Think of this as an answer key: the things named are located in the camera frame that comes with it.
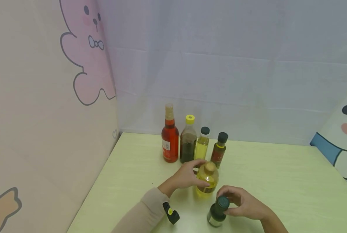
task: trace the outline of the wall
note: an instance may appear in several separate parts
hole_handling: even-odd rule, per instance
[[[313,137],[316,146],[347,180],[347,96]]]
[[[119,134],[97,4],[62,8],[0,1],[1,233],[66,232]]]
[[[180,131],[308,145],[347,92],[347,0],[99,3],[122,132],[160,134],[173,103]]]

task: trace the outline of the glass bottle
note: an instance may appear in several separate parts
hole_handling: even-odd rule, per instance
[[[212,150],[211,162],[216,164],[216,167],[219,168],[221,161],[223,160],[223,156],[226,150],[225,143],[228,140],[228,135],[224,132],[219,133],[217,137],[217,142],[214,145],[214,149]]]
[[[162,129],[163,158],[176,162],[179,157],[179,130],[174,124],[173,104],[166,104],[166,119]]]
[[[193,128],[195,117],[193,115],[186,116],[186,126],[180,135],[180,162],[188,162],[194,159],[194,151],[196,144],[196,132]]]
[[[226,218],[224,211],[229,208],[229,200],[226,196],[219,196],[216,202],[212,204],[207,214],[207,221],[213,227],[219,227]]]
[[[217,183],[219,182],[219,172],[217,171],[216,165],[213,162],[206,162],[199,167],[196,177],[200,180],[206,181],[210,184],[208,187],[196,187],[197,193],[210,194],[215,191]]]
[[[201,136],[198,138],[197,145],[195,147],[194,159],[206,158],[208,142],[210,142],[210,139],[208,138],[209,134],[210,129],[208,127],[201,128]]]

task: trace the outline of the cartoon character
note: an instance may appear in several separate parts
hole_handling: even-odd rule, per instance
[[[12,187],[0,195],[0,232],[8,218],[18,213],[21,208],[22,202],[18,198],[18,189],[16,187]]]
[[[316,146],[347,180],[347,97],[315,135],[311,145]]]
[[[83,68],[74,79],[76,96],[83,105],[93,104],[101,90],[109,100],[114,98],[97,0],[60,0],[60,5],[69,30],[61,35],[62,51],[68,60]]]

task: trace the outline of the sleeve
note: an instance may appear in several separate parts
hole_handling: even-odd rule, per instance
[[[157,188],[150,189],[117,223],[111,233],[148,233],[166,214],[163,203],[169,198]]]

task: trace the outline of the table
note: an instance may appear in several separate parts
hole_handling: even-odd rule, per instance
[[[207,159],[215,140],[210,140]],[[316,147],[228,141],[219,169],[222,185],[243,187],[273,209],[290,233],[347,233],[347,182]],[[110,233],[143,194],[179,167],[163,160],[160,135],[123,133],[67,233]],[[259,221],[227,217],[220,228],[206,215],[215,194],[199,199],[192,188],[176,191],[167,218],[154,232],[263,232]]]

